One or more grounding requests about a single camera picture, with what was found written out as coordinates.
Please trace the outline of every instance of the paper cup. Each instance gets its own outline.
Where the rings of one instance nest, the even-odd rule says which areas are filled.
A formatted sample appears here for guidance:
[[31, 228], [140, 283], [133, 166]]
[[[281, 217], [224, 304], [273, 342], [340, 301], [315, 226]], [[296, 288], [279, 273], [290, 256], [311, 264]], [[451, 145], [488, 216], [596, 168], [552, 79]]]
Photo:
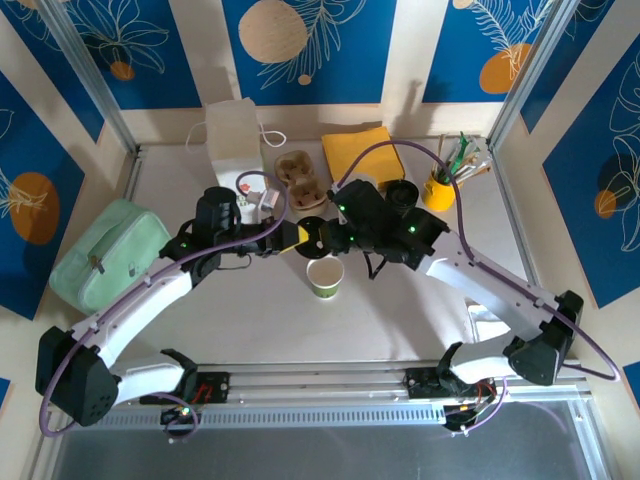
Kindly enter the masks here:
[[310, 260], [307, 264], [307, 278], [313, 293], [319, 298], [331, 298], [344, 278], [344, 265], [336, 257]]

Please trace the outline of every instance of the yellow cloth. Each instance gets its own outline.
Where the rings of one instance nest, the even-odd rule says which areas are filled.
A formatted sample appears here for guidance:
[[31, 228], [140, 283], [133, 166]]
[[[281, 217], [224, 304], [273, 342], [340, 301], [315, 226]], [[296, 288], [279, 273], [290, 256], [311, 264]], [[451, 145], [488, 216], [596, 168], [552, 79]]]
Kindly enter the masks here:
[[[322, 146], [333, 181], [339, 181], [353, 161], [367, 147], [385, 140], [391, 140], [386, 127], [378, 127], [360, 133], [324, 135]], [[378, 183], [378, 188], [382, 188], [393, 180], [403, 179], [404, 167], [393, 145], [387, 145], [367, 154], [358, 164], [354, 173], [364, 173], [373, 177]]]

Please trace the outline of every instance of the mint green pouch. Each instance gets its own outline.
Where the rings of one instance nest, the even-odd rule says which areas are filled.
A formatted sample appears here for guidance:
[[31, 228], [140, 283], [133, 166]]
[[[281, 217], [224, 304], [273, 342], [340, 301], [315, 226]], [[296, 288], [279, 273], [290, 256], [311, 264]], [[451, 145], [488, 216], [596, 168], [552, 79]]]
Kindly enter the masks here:
[[153, 212], [116, 200], [56, 265], [49, 285], [67, 303], [90, 315], [135, 282], [170, 239]]

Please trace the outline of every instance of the purple cable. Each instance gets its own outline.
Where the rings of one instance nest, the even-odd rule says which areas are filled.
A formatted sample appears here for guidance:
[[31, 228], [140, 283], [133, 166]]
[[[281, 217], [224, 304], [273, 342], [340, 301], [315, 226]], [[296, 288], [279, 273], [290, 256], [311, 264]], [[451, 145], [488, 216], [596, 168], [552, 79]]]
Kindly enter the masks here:
[[183, 264], [185, 264], [187, 262], [190, 262], [191, 260], [194, 260], [196, 258], [202, 257], [204, 255], [209, 255], [211, 253], [215, 253], [215, 252], [218, 252], [220, 250], [225, 250], [227, 248], [233, 248], [233, 247], [239, 247], [240, 245], [244, 245], [245, 243], [251, 243], [251, 242], [255, 242], [255, 241], [261, 240], [261, 239], [271, 235], [273, 232], [275, 232], [280, 227], [280, 225], [282, 225], [282, 222], [284, 221], [284, 217], [285, 217], [285, 215], [287, 213], [287, 206], [289, 205], [289, 191], [287, 190], [287, 187], [275, 175], [272, 175], [270, 173], [265, 173], [265, 172], [259, 172], [259, 171], [251, 171], [251, 172], [245, 172], [245, 173], [241, 174], [238, 177], [238, 180], [236, 181], [236, 184], [239, 184], [240, 180], [242, 180], [244, 177], [246, 177], [248, 175], [262, 175], [263, 177], [268, 178], [269, 180], [273, 181], [275, 185], [278, 185], [279, 189], [281, 190], [281, 192], [283, 192], [283, 195], [284, 195], [284, 210], [282, 212], [282, 215], [280, 217], [278, 217], [278, 220], [276, 220], [273, 223], [273, 225], [271, 225], [264, 232], [262, 232], [262, 233], [260, 233], [258, 235], [254, 235], [253, 237], [249, 237], [249, 238], [243, 238], [241, 240], [235, 240], [233, 242], [228, 242], [228, 243], [225, 243], [224, 245], [217, 245], [215, 247], [205, 248], [204, 250], [200, 250], [199, 252], [195, 252], [195, 253], [192, 253], [191, 255], [187, 255], [186, 257], [181, 258], [180, 260], [178, 260], [177, 262], [172, 263], [171, 265], [167, 265], [162, 270], [160, 270], [157, 273], [155, 273], [154, 275], [152, 275], [151, 278], [149, 279], [149, 283], [148, 284], [145, 283], [145, 282], [140, 283], [137, 287], [132, 289], [128, 294], [124, 295], [117, 302], [115, 302], [108, 310], [106, 310], [104, 312], [104, 314], [96, 321], [96, 328], [95, 329], [91, 329], [91, 328], [88, 329], [84, 333], [84, 335], [82, 335], [82, 337], [80, 337], [80, 339], [76, 342], [76, 344], [71, 348], [71, 350], [69, 350], [69, 352], [65, 355], [65, 357], [60, 362], [60, 365], [58, 365], [58, 368], [56, 368], [56, 371], [54, 372], [53, 376], [51, 377], [51, 381], [49, 382], [49, 385], [47, 385], [47, 388], [46, 388], [46, 390], [44, 392], [44, 395], [42, 396], [42, 403], [40, 404], [40, 414], [39, 414], [40, 431], [42, 431], [42, 434], [45, 437], [50, 437], [50, 438], [58, 437], [58, 436], [60, 436], [60, 435], [62, 435], [64, 433], [68, 432], [69, 429], [75, 425], [76, 422], [72, 421], [69, 425], [61, 428], [60, 430], [49, 430], [47, 409], [48, 409], [48, 406], [49, 406], [49, 402], [51, 401], [51, 396], [53, 395], [53, 391], [55, 390], [56, 386], [58, 385], [58, 382], [60, 381], [60, 378], [62, 377], [62, 374], [64, 373], [66, 368], [69, 366], [69, 362], [71, 361], [71, 358], [73, 358], [73, 356], [76, 354], [76, 352], [85, 343], [87, 343], [87, 341], [96, 332], [98, 332], [100, 330], [100, 327], [102, 327], [108, 320], [111, 319], [111, 317], [115, 314], [115, 312], [120, 307], [125, 305], [129, 300], [131, 300], [131, 298], [136, 296], [142, 290], [145, 290], [145, 289], [149, 288], [151, 285], [153, 285], [158, 280], [158, 278], [161, 278], [162, 276], [164, 276], [165, 274], [167, 274], [171, 270], [175, 270], [176, 268], [179, 268], [181, 265], [183, 265]]
[[467, 428], [465, 430], [465, 432], [466, 433], [472, 432], [476, 428], [480, 428], [482, 425], [484, 425], [489, 420], [491, 420], [496, 415], [496, 413], [498, 413], [498, 410], [500, 410], [500, 407], [504, 403], [504, 399], [505, 399], [506, 396], [507, 396], [507, 378], [503, 377], [502, 378], [502, 393], [500, 393], [500, 398], [498, 398], [498, 403], [496, 403], [496, 407], [491, 411], [491, 413], [489, 415], [487, 415], [486, 418], [480, 420], [475, 425], [470, 426], [469, 428]]
[[[447, 177], [451, 181], [451, 186], [453, 187], [453, 191], [454, 191], [454, 193], [456, 195], [456, 211], [457, 211], [457, 215], [458, 215], [458, 235], [460, 236], [460, 243], [462, 244], [462, 249], [464, 250], [464, 253], [466, 254], [466, 256], [469, 258], [469, 260], [471, 262], [473, 262], [479, 268], [481, 268], [482, 270], [487, 272], [489, 275], [497, 278], [498, 280], [500, 280], [505, 285], [511, 287], [513, 290], [515, 290], [518, 293], [520, 293], [521, 295], [523, 295], [528, 300], [530, 300], [530, 301], [532, 301], [534, 303], [537, 302], [538, 301], [538, 297], [536, 297], [529, 290], [527, 290], [526, 288], [521, 287], [520, 285], [518, 285], [517, 283], [513, 282], [511, 279], [505, 277], [500, 272], [495, 271], [494, 269], [492, 269], [488, 265], [485, 265], [482, 262], [477, 262], [475, 260], [473, 252], [471, 251], [471, 247], [469, 246], [469, 242], [467, 242], [467, 237], [466, 237], [466, 235], [464, 233], [464, 225], [462, 223], [462, 196], [460, 195], [460, 188], [458, 187], [458, 182], [456, 181], [455, 177], [451, 173], [451, 170], [449, 170], [449, 167], [447, 167], [447, 164], [444, 161], [442, 161], [442, 159], [440, 159], [435, 153], [433, 153], [428, 148], [423, 147], [422, 145], [420, 145], [418, 143], [415, 143], [415, 142], [412, 142], [410, 140], [386, 140], [384, 142], [380, 142], [380, 143], [376, 143], [375, 145], [371, 145], [364, 152], [362, 152], [360, 155], [358, 155], [358, 158], [356, 158], [354, 160], [354, 162], [351, 164], [351, 166], [346, 171], [344, 176], [337, 183], [337, 187], [338, 188], [342, 187], [342, 185], [344, 184], [344, 182], [347, 179], [347, 177], [349, 175], [351, 175], [351, 173], [353, 172], [353, 170], [355, 170], [355, 168], [358, 165], [358, 163], [360, 163], [360, 161], [369, 152], [372, 152], [373, 150], [375, 150], [377, 148], [380, 148], [380, 147], [384, 147], [386, 145], [406, 145], [408, 147], [412, 147], [412, 148], [415, 148], [417, 150], [420, 150], [421, 152], [423, 152], [423, 153], [427, 154], [428, 156], [430, 156], [431, 158], [433, 158], [433, 160], [447, 174]], [[606, 374], [606, 373], [598, 372], [596, 370], [592, 370], [590, 368], [580, 367], [580, 366], [576, 366], [576, 365], [567, 365], [566, 363], [563, 363], [562, 365], [565, 368], [570, 368], [572, 370], [577, 370], [579, 372], [588, 373], [588, 374], [593, 375], [595, 377], [602, 378], [604, 380], [610, 380], [610, 381], [613, 381], [613, 382], [617, 382], [617, 381], [620, 380], [620, 369], [615, 364], [613, 359], [602, 349], [602, 347], [600, 347], [600, 345], [598, 345], [596, 343], [595, 340], [593, 340], [584, 330], [582, 330], [580, 327], [578, 327], [575, 323], [573, 323], [571, 320], [569, 320], [569, 318], [567, 318], [563, 313], [559, 312], [558, 310], [556, 310], [552, 306], [547, 305], [546, 303], [543, 303], [542, 309], [544, 311], [552, 314], [553, 316], [555, 316], [565, 326], [569, 327], [576, 334], [578, 334], [580, 337], [582, 337], [583, 340], [585, 342], [587, 342], [587, 344], [593, 350], [595, 350], [596, 353], [604, 360], [604, 362], [607, 364], [607, 366], [611, 369], [611, 371], [613, 373], [612, 374]]]

